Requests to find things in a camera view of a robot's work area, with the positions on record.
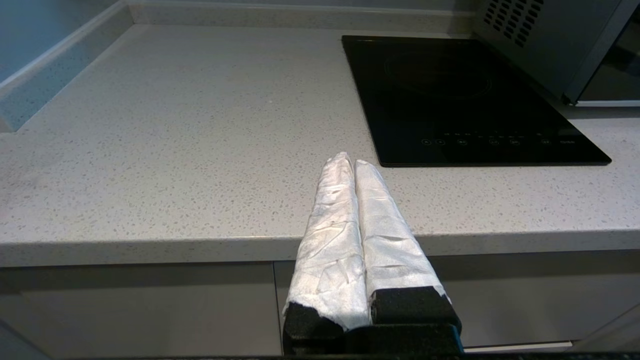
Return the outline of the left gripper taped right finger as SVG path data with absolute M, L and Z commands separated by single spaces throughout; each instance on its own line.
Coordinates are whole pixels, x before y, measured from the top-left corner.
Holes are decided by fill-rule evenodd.
M 373 324 L 462 323 L 434 267 L 374 165 L 358 160 L 355 189 Z

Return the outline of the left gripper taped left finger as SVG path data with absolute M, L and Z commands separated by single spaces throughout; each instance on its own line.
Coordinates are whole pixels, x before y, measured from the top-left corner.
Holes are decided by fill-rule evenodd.
M 322 167 L 283 308 L 285 354 L 338 353 L 370 325 L 355 176 L 339 152 Z

